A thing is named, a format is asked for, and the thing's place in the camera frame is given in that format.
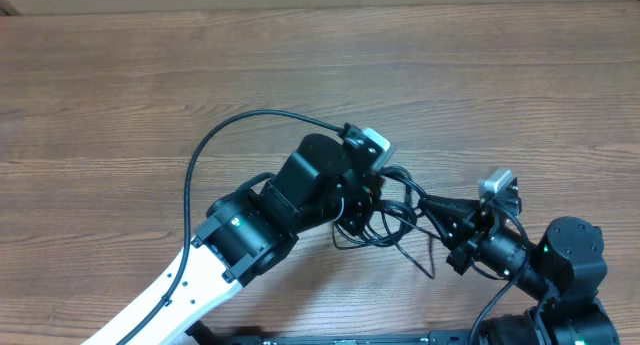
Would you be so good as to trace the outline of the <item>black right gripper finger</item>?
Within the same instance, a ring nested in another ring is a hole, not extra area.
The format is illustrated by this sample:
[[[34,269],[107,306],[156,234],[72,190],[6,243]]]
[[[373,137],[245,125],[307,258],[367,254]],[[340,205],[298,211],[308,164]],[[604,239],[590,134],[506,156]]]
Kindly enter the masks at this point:
[[[419,200],[418,207],[433,215],[465,215],[476,212],[480,208],[480,201],[426,195]]]
[[[475,207],[473,205],[420,204],[420,210],[432,223],[443,245],[454,250],[475,234]]]

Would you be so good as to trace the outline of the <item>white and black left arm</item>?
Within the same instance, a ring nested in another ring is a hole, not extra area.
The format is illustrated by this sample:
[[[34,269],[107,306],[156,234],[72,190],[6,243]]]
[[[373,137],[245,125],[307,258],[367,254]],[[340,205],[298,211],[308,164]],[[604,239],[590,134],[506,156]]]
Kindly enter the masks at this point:
[[[218,344],[204,315],[288,256],[319,225],[361,231],[380,201],[393,145],[370,128],[303,138],[280,171],[214,202],[163,275],[89,338],[91,344]]]

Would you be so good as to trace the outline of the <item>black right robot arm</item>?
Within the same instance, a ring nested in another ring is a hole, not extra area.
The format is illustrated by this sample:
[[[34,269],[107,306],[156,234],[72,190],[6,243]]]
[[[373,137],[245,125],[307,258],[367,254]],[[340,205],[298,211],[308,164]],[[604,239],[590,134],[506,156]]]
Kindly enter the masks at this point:
[[[537,244],[519,220],[516,195],[479,200],[428,195],[419,208],[449,249],[459,274],[482,263],[536,301],[521,315],[490,318],[481,312],[471,344],[617,344],[617,331],[599,302],[607,274],[602,231],[576,217],[553,220]]]

